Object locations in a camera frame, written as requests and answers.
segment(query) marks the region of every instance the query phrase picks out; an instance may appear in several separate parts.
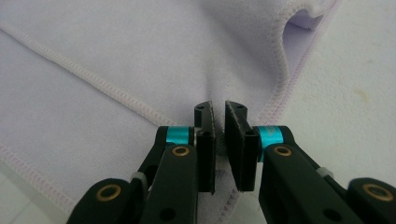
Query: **brass rivet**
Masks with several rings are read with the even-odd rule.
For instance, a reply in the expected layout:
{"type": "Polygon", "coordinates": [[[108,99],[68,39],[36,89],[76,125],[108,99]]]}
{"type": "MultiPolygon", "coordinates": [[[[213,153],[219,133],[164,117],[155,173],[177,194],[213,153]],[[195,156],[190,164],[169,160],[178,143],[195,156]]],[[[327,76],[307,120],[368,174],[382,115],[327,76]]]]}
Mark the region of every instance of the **brass rivet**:
{"type": "Polygon", "coordinates": [[[368,195],[380,201],[391,202],[394,199],[393,194],[389,190],[376,184],[364,184],[363,189],[368,195]]]}
{"type": "Polygon", "coordinates": [[[286,147],[276,147],[274,148],[274,152],[280,156],[290,156],[291,150],[286,147]]]}
{"type": "Polygon", "coordinates": [[[172,154],[175,156],[187,156],[190,150],[187,147],[175,147],[172,149],[172,154]]]}
{"type": "Polygon", "coordinates": [[[121,193],[121,187],[119,185],[109,184],[98,190],[98,192],[96,193],[96,199],[99,202],[104,203],[117,198],[120,195],[120,193],[121,193]],[[107,189],[112,189],[114,190],[114,192],[112,192],[110,195],[104,195],[104,191],[107,189]]]}

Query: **microfiber cloth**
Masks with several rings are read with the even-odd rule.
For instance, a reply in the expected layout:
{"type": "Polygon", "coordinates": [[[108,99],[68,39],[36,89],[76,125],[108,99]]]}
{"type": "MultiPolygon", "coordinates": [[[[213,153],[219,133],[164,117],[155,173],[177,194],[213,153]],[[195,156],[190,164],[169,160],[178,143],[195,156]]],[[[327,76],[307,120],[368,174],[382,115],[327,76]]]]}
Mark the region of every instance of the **microfiber cloth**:
{"type": "MultiPolygon", "coordinates": [[[[0,0],[0,158],[70,214],[106,178],[129,179],[160,125],[193,107],[248,106],[276,122],[335,0],[0,0]]],[[[220,146],[199,223],[238,199],[220,146]]]]}

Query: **black clamp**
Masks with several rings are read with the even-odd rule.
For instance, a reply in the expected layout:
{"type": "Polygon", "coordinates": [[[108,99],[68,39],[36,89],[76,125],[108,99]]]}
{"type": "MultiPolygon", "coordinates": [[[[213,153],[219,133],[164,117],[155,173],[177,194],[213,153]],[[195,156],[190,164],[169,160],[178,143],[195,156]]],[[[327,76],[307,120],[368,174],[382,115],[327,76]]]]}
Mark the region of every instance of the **black clamp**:
{"type": "MultiPolygon", "coordinates": [[[[298,147],[288,127],[250,127],[244,105],[227,101],[225,107],[235,185],[253,191],[263,162],[259,201],[268,223],[396,223],[396,188],[359,178],[343,189],[298,147]]],[[[194,127],[160,127],[132,181],[93,185],[67,223],[196,223],[198,192],[215,192],[215,165],[213,108],[205,102],[194,108],[194,127]]]]}

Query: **teal band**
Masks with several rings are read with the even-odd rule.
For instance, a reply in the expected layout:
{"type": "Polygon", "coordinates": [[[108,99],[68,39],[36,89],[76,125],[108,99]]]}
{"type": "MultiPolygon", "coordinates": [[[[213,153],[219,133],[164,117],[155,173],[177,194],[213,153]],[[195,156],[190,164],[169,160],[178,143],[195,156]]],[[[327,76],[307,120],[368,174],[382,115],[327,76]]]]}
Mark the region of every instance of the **teal band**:
{"type": "Polygon", "coordinates": [[[277,126],[258,126],[262,138],[262,157],[259,162],[264,161],[264,150],[266,147],[276,143],[283,143],[283,135],[277,126]]]}
{"type": "Polygon", "coordinates": [[[168,127],[166,145],[187,145],[189,143],[189,127],[168,127]]]}

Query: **stitched seam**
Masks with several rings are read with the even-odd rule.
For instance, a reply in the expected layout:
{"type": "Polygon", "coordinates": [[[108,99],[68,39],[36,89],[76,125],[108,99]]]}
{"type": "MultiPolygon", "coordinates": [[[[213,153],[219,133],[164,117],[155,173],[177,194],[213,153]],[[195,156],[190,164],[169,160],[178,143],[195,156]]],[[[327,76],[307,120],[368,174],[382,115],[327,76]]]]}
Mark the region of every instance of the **stitched seam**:
{"type": "Polygon", "coordinates": [[[326,11],[329,11],[329,14],[324,18],[324,20],[321,20],[320,25],[317,27],[312,41],[309,43],[306,51],[304,52],[304,54],[302,56],[302,59],[299,61],[296,69],[292,73],[292,77],[290,78],[290,82],[287,87],[287,92],[285,93],[285,96],[283,97],[283,100],[281,101],[280,105],[277,107],[276,111],[274,112],[274,115],[271,117],[269,123],[276,124],[277,121],[279,120],[281,113],[283,112],[283,108],[285,107],[286,102],[291,97],[291,93],[294,89],[294,86],[295,86],[296,82],[298,81],[299,74],[301,73],[305,62],[308,59],[308,53],[312,50],[314,44],[321,37],[322,30],[324,29],[324,26],[328,25],[328,23],[330,21],[330,17],[332,17],[332,14],[334,14],[334,12],[339,7],[339,5],[340,5],[340,1],[337,1],[337,0],[330,0],[329,2],[326,2],[325,8],[326,8],[326,11]]]}
{"type": "Polygon", "coordinates": [[[15,173],[26,180],[34,189],[42,193],[52,203],[70,215],[76,206],[76,201],[55,187],[46,177],[21,160],[10,149],[0,144],[0,160],[8,165],[15,173]]]}
{"type": "Polygon", "coordinates": [[[270,101],[264,106],[259,115],[258,122],[268,124],[275,119],[276,109],[279,107],[282,98],[285,96],[289,81],[289,68],[285,50],[283,48],[283,30],[288,20],[298,11],[305,9],[311,17],[318,17],[324,13],[324,10],[316,12],[308,2],[297,3],[289,2],[277,14],[270,33],[270,41],[272,43],[272,52],[274,55],[274,70],[276,75],[276,87],[270,101]]]}
{"type": "Polygon", "coordinates": [[[11,25],[5,23],[4,21],[0,21],[0,29],[5,33],[18,40],[27,48],[46,58],[47,60],[57,63],[62,68],[66,69],[70,73],[76,75],[80,79],[86,81],[87,83],[94,86],[97,90],[103,92],[119,103],[125,105],[126,107],[132,109],[137,114],[141,115],[143,118],[148,121],[160,126],[160,125],[177,125],[174,121],[169,118],[161,115],[157,111],[155,111],[150,106],[144,104],[142,101],[132,97],[125,91],[122,91],[112,84],[105,81],[103,78],[97,76],[94,72],[91,72],[84,67],[72,62],[70,59],[62,56],[59,53],[54,52],[53,50],[47,48],[44,45],[39,44],[29,35],[26,35],[11,25]]]}

